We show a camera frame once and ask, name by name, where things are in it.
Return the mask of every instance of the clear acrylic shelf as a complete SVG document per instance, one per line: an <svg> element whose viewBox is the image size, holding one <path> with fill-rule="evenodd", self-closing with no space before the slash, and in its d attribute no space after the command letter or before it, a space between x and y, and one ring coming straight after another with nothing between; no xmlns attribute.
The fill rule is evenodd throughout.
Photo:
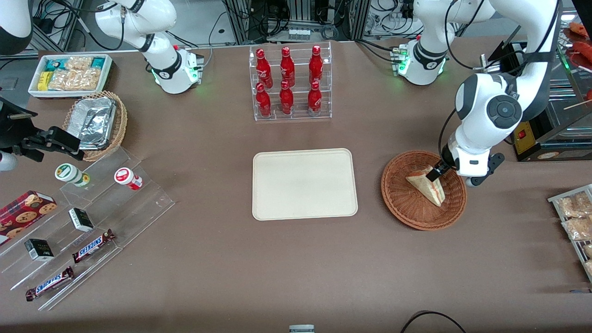
<svg viewBox="0 0 592 333"><path fill-rule="evenodd" d="M139 190L133 191L115 183L113 175L121 167L128 167L142 177L143 185ZM72 266L75 274L73 280L58 285L30 302L38 310L49 310L56 306L175 204L146 174L139 159L123 148L96 161L85 172L91 176L91 182L86 187L64 185L54 196L58 209L30 230L21 232L18 239L12 240L12 244L6 244L7 248L3 249L0 256L2 279L12 286L11 290L22 293L23 302L26 302L25 293L28 289L37 287ZM86 210L95 226L92 232L85 233L74 228L68 214L73 207ZM117 238L75 264L72 254L108 229ZM48 262L33 261L24 246L28 238L47 240L54 258Z"/></svg>
<svg viewBox="0 0 592 333"><path fill-rule="evenodd" d="M279 100L280 82L282 81L281 70L279 64L282 61L281 49L283 46L289 46L290 54L294 60L294 66L296 71L296 82L292 87L292 93L294 94L294 112L290 116L286 116L281 111L281 103ZM311 117L308 114L308 92L310 91L310 82L308 81L308 62L312 55L313 45L319 45L321 47L321 58L323 58L323 77L321 79L319 90L323 95L321 99L321 112L316 117ZM265 57L271 66L271 77L274 80L274 85L271 89L267 89L269 98L271 99L271 117L263 118L257 107L256 89L255 85L259 82L257 76L257 57L255 57L255 51L257 49L263 49L265 51ZM333 89L333 72L332 72L332 54L331 44L325 43L297 43L297 44L264 44L258 46L252 46L249 52L249 72L251 80L251 94L253 96L253 114L255 120L273 121L273 120L316 120L316 119L327 119L333 115L333 104L332 104L332 89Z"/></svg>

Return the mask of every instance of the snickers bar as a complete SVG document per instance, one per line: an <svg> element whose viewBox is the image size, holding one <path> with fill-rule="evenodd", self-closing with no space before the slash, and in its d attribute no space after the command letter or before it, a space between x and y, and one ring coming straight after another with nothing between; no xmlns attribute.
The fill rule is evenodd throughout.
<svg viewBox="0 0 592 333"><path fill-rule="evenodd" d="M73 279L74 271L72 270L72 267L68 266L66 267L65 271L45 281L43 284L40 284L39 286L37 286L37 288L27 290L27 294L25 295L25 297L27 298L27 301L30 302L36 299L37 297L41 296L41 294L50 290L51 288L55 288L58 284L66 280Z"/></svg>
<svg viewBox="0 0 592 333"><path fill-rule="evenodd" d="M74 262L75 263L81 262L85 257L91 255L93 252L95 252L100 247L107 244L108 241L110 241L114 238L115 238L115 235L113 235L113 232L111 231L111 229L107 230L99 238L92 241L89 245L83 247L77 253L72 254L72 257L74 257Z"/></svg>

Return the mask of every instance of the small black box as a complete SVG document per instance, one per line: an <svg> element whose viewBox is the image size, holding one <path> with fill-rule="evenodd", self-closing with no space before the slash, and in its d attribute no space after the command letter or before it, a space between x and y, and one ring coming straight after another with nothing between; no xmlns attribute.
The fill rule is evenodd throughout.
<svg viewBox="0 0 592 333"><path fill-rule="evenodd" d="M72 208L68 211L70 214L70 220L74 223L74 228L84 231L84 232L91 232L94 228L91 222L91 218L88 217L88 214L80 208Z"/></svg>
<svg viewBox="0 0 592 333"><path fill-rule="evenodd" d="M52 249L43 239L30 238L25 242L25 247L33 260L50 261L53 258Z"/></svg>

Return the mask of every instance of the red cookie box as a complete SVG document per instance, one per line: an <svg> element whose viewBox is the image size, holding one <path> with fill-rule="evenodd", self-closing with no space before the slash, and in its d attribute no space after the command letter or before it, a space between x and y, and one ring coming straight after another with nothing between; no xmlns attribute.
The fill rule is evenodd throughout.
<svg viewBox="0 0 592 333"><path fill-rule="evenodd" d="M28 191L0 209L0 245L57 207L52 197Z"/></svg>

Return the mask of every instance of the white tray of snacks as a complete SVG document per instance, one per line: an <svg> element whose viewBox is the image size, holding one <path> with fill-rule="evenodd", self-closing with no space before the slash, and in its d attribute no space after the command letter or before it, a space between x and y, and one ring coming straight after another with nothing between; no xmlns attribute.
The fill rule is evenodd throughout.
<svg viewBox="0 0 592 333"><path fill-rule="evenodd" d="M37 98L76 98L101 92L111 64L111 57L101 53L42 56L29 94Z"/></svg>

